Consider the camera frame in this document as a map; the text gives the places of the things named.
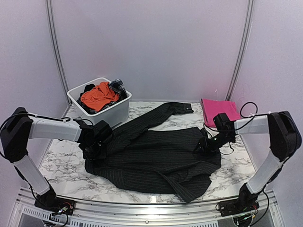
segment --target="pink towel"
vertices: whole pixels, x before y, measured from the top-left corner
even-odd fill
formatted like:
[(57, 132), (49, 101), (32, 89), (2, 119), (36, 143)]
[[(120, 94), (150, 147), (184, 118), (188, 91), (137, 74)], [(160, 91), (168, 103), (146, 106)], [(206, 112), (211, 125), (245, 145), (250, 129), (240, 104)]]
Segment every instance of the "pink towel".
[(204, 122), (209, 127), (216, 127), (214, 117), (219, 113), (226, 113), (231, 121), (241, 118), (237, 112), (236, 104), (231, 101), (201, 99), (201, 106), (203, 109)]

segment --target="black clothing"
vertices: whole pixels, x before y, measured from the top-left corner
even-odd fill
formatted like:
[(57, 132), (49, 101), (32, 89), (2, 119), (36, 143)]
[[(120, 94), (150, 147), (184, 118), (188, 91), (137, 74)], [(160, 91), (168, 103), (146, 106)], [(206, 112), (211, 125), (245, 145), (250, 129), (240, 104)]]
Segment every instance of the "black clothing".
[(172, 114), (192, 113), (190, 104), (164, 103), (113, 130), (106, 140), (105, 159), (90, 162), (87, 172), (105, 177), (116, 187), (148, 193), (176, 193), (185, 202), (203, 195), (210, 174), (221, 167), (221, 154), (194, 153), (200, 130), (148, 131)]

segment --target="marble table surface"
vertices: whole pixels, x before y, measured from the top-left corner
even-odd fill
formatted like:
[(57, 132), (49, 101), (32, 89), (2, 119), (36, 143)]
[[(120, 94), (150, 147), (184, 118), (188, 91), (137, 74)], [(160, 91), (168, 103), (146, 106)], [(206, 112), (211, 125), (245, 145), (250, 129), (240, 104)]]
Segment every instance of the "marble table surface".
[[(128, 121), (154, 109), (163, 102), (130, 102)], [(173, 115), (153, 130), (178, 130), (203, 127), (203, 111), (199, 103), (192, 103), (194, 113)], [(68, 117), (78, 118), (74, 106)], [(254, 174), (255, 169), (240, 137), (232, 143), (234, 152), (222, 155), (222, 167), (211, 176), (212, 183), (205, 194), (194, 201), (206, 201), (238, 195), (240, 187)], [(220, 149), (231, 152), (229, 145)], [(84, 169), (82, 151), (76, 142), (53, 140), (40, 167), (58, 195), (78, 199), (118, 203), (180, 203), (174, 194), (149, 194), (116, 188), (109, 180), (89, 174)]]

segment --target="orange cloth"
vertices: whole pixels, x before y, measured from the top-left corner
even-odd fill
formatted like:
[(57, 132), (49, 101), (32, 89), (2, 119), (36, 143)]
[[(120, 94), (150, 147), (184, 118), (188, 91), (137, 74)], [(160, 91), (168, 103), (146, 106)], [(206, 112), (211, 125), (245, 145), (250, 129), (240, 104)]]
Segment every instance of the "orange cloth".
[(119, 94), (108, 87), (108, 82), (100, 83), (100, 85), (95, 86), (81, 96), (81, 102), (96, 111), (100, 111), (105, 105), (118, 100)]

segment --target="clothing pile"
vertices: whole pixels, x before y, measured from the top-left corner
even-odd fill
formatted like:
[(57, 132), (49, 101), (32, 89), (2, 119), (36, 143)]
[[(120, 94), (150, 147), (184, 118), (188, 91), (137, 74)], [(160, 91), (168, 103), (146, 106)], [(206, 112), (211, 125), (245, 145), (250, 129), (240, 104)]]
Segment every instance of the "clothing pile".
[(211, 157), (193, 152), (203, 138), (197, 127), (148, 130), (171, 115), (188, 113), (193, 113), (191, 104), (164, 103), (117, 127), (97, 151), (106, 158), (86, 158), (86, 171), (105, 177), (121, 189), (174, 193), (191, 202), (205, 193), (210, 175), (221, 167), (219, 149)]
[(77, 103), (89, 114), (96, 114), (127, 98), (122, 80), (86, 85)]

